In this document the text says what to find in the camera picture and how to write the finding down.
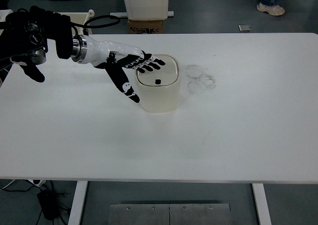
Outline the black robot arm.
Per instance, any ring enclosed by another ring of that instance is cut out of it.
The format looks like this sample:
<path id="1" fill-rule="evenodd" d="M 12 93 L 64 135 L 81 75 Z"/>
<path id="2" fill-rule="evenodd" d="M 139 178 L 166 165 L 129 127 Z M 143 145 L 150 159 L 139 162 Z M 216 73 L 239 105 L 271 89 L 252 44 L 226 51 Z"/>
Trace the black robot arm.
<path id="1" fill-rule="evenodd" d="M 18 64 L 36 82 L 44 82 L 37 65 L 46 61 L 47 41 L 54 40 L 60 59 L 79 59 L 87 51 L 88 35 L 79 35 L 77 27 L 65 14 L 32 6 L 8 14 L 0 28 L 0 69 Z"/>

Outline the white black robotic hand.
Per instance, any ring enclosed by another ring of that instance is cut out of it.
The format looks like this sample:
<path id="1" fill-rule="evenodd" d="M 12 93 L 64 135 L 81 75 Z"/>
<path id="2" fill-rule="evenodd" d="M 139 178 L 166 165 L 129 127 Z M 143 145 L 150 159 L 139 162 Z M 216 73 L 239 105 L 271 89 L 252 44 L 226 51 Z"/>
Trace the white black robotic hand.
<path id="1" fill-rule="evenodd" d="M 72 56 L 74 62 L 92 64 L 94 68 L 106 70 L 116 88 L 132 101 L 140 99 L 132 88 L 124 69 L 140 73 L 160 70 L 165 62 L 138 47 L 127 44 L 103 41 L 99 42 L 86 35 L 74 38 L 79 49 Z"/>

